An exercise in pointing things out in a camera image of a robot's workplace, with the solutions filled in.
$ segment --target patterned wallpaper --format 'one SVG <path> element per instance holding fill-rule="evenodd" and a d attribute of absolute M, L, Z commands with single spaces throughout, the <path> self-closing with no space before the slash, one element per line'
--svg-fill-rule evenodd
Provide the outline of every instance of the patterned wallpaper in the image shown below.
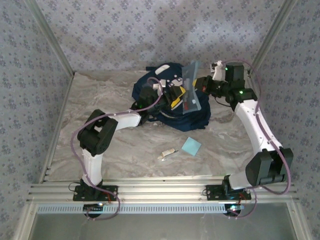
<path fill-rule="evenodd" d="M 37 2 L 73 70 L 86 71 L 251 60 L 283 0 Z"/>
<path fill-rule="evenodd" d="M 39 178 L 68 75 L 21 0 L 0 1 L 0 239 Z"/>
<path fill-rule="evenodd" d="M 269 125 L 295 155 L 292 178 L 320 239 L 320 2 L 300 0 L 261 66 Z"/>

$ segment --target marble surface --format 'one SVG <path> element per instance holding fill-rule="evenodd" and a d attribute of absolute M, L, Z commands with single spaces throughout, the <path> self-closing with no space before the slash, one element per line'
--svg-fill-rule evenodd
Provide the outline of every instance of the marble surface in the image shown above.
<path fill-rule="evenodd" d="M 145 71 L 95 71 L 76 73 L 64 112 L 63 123 L 52 160 L 48 181 L 72 181 L 82 169 L 70 148 L 72 132 L 83 125 L 95 109 L 106 113 L 127 110 L 133 103 L 134 83 Z M 207 72 L 199 71 L 199 76 Z M 253 157 L 250 139 L 231 108 L 210 98 L 211 118 L 206 129 L 181 132 L 161 122 L 115 132 L 102 160 L 106 178 L 226 175 L 243 170 Z M 202 145 L 191 156 L 181 150 L 191 137 Z M 78 140 L 74 141 L 81 154 Z M 175 148 L 177 153 L 158 159 L 162 151 Z"/>

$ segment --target purple cable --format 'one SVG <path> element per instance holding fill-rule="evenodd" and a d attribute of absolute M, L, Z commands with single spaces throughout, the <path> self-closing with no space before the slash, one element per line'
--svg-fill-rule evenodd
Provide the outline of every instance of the purple cable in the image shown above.
<path fill-rule="evenodd" d="M 265 190 L 269 191 L 270 193 L 273 193 L 273 194 L 276 194 L 276 195 L 286 194 L 289 191 L 290 186 L 291 186 L 291 174 L 290 174 L 290 169 L 289 169 L 288 163 L 287 163 L 287 161 L 285 159 L 285 156 L 282 154 L 282 152 L 278 148 L 278 146 L 272 141 L 271 137 L 268 135 L 267 131 L 265 130 L 264 126 L 261 123 L 261 120 L 260 120 L 260 117 L 259 117 L 259 113 L 258 113 L 259 108 L 260 108 L 261 99 L 262 99 L 261 79 L 260 79 L 259 73 L 249 62 L 247 62 L 246 60 L 243 60 L 243 59 L 230 59 L 230 60 L 224 61 L 223 63 L 225 64 L 225 63 L 232 62 L 232 61 L 240 61 L 240 62 L 244 62 L 244 63 L 248 64 L 250 66 L 250 68 L 254 71 L 255 75 L 256 75 L 256 79 L 257 79 L 258 86 L 259 86 L 260 96 L 259 96 L 258 102 L 257 102 L 256 107 L 255 107 L 255 118 L 256 118 L 256 121 L 257 121 L 261 131 L 263 132 L 263 135 L 266 137 L 268 142 L 273 146 L 273 148 L 276 150 L 276 152 L 280 156 L 280 158 L 281 158 L 281 160 L 283 162 L 284 168 L 286 170 L 286 174 L 288 175 L 286 188 L 282 192 L 273 191 L 273 190 L 271 190 L 270 188 L 268 188 L 266 186 L 261 186 L 261 187 L 264 188 Z"/>
<path fill-rule="evenodd" d="M 248 212 L 246 215 L 243 215 L 243 216 L 239 216 L 238 213 L 232 211 L 232 210 L 227 210 L 228 212 L 231 212 L 231 213 L 234 213 L 236 215 L 236 219 L 243 219 L 243 218 L 246 218 L 248 216 L 250 216 L 256 209 L 256 206 L 257 206 L 257 202 L 258 202 L 258 198 L 257 198 L 257 193 L 256 191 L 251 188 L 252 192 L 254 193 L 254 205 L 253 205 L 253 208 L 251 209 L 250 212 Z"/>
<path fill-rule="evenodd" d="M 70 139 L 71 150 L 72 150 L 74 156 L 76 157 L 76 159 L 79 161 L 79 163 L 80 163 L 80 165 L 81 165 L 81 167 L 82 167 L 83 173 L 84 173 L 84 175 L 85 175 L 86 180 L 88 181 L 88 183 L 89 183 L 94 189 L 97 189 L 97 190 L 99 190 L 99 191 L 101 191 L 101 192 L 104 192 L 104 193 L 107 193 L 107 194 L 110 194 L 110 195 L 114 196 L 115 199 L 116 199 L 117 202 L 118 202 L 117 210 L 115 211 L 114 214 L 112 214 L 111 216 L 108 216 L 108 217 L 103 217 L 103 218 L 91 218 L 91 217 L 89 217 L 89 215 L 88 215 L 88 213 L 89 213 L 89 211 L 90 211 L 90 208 L 89 208 L 88 211 L 86 212 L 86 216 L 87 216 L 88 220 L 101 221 L 101 220 L 108 220 L 108 219 L 114 218 L 116 215 L 118 215 L 118 213 L 119 213 L 119 211 L 120 211 L 121 202 L 120 202 L 119 197 L 118 197 L 116 194 L 114 194 L 113 192 L 108 191 L 108 190 L 105 190 L 105 189 L 102 189 L 102 188 L 100 188 L 100 187 L 97 187 L 96 185 L 94 185 L 94 184 L 92 183 L 92 181 L 91 181 L 90 178 L 88 177 L 88 172 L 87 172 L 87 170 L 86 170 L 86 166 L 85 166 L 84 162 L 81 160 L 81 158 L 79 157 L 79 155 L 76 153 L 76 150 L 75 150 L 75 147 L 74 147 L 74 139 L 75 139 L 76 135 L 77 135 L 82 129 L 84 129 L 86 126 L 92 124 L 93 122 L 95 122 L 95 121 L 97 121 L 97 120 L 99 120 L 99 119 L 102 119 L 102 118 L 105 118 L 105 117 L 108 117 L 108 116 L 125 115 L 125 114 L 129 114 L 129 113 L 138 113 L 138 112 L 142 112 L 142 111 L 148 110 L 148 109 L 152 108 L 154 105 L 156 105 L 156 104 L 159 102 L 159 100 L 160 100 L 160 98 L 161 98 L 161 96 L 162 96 L 163 88 L 162 88 L 162 85 L 161 85 L 160 81 L 159 81 L 157 78 L 151 76 L 151 77 L 149 77 L 149 78 L 147 79 L 147 82 L 148 82 L 149 80 L 155 80 L 156 82 L 158 82 L 158 84 L 159 84 L 159 86 L 160 86 L 160 95 L 158 96 L 158 98 L 156 99 L 156 101 L 155 101 L 153 104 L 151 104 L 150 106 L 147 106 L 147 107 L 145 107 L 145 108 L 138 109 L 138 110 L 128 110 L 128 111 L 121 111 L 121 112 L 118 112 L 118 113 L 106 113 L 106 114 L 103 114 L 103 115 L 101 115 L 101 116 L 98 116 L 98 117 L 96 117 L 96 118 L 94 118 L 94 119 L 86 122 L 83 126 L 79 127 L 77 130 L 75 130 L 75 131 L 73 132 L 72 136 L 71 136 L 71 139 Z"/>

